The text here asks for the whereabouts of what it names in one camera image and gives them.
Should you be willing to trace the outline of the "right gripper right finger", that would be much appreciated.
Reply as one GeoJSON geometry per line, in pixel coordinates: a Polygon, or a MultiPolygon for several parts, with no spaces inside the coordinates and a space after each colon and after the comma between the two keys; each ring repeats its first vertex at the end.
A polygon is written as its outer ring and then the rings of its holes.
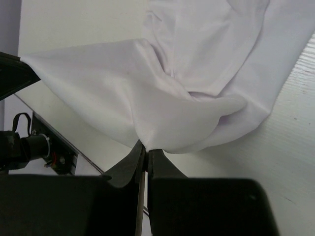
{"type": "Polygon", "coordinates": [[[148,153],[148,210],[155,236],[279,235],[257,181],[189,178],[162,150],[148,153]]]}

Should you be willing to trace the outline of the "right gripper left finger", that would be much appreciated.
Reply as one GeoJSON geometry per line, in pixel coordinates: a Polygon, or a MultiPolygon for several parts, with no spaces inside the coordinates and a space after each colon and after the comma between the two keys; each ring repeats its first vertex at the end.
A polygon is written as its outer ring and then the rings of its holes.
{"type": "Polygon", "coordinates": [[[99,176],[3,175],[3,236],[139,236],[145,148],[99,176]]]}

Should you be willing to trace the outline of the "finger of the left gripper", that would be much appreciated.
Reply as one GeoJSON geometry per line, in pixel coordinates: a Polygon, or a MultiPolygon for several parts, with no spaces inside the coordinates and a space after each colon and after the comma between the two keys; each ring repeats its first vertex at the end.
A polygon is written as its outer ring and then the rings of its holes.
{"type": "Polygon", "coordinates": [[[20,58],[0,53],[0,100],[40,81],[36,73],[20,58]]]}

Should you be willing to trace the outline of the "white t shirt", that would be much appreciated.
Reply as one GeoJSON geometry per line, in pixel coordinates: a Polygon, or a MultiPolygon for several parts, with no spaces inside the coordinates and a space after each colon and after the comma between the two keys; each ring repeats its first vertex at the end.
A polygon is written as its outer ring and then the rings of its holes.
{"type": "Polygon", "coordinates": [[[314,30],[312,0],[151,0],[142,38],[21,61],[111,139],[190,153],[255,130],[314,30]]]}

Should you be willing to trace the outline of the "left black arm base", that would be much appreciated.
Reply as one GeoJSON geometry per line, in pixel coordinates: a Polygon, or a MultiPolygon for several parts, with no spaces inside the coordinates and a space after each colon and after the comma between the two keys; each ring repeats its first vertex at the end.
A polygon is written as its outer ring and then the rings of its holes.
{"type": "Polygon", "coordinates": [[[24,115],[28,121],[31,118],[26,114],[18,114],[12,122],[12,129],[0,132],[0,172],[25,168],[29,162],[50,154],[48,139],[28,134],[20,137],[17,132],[20,116],[24,115]]]}

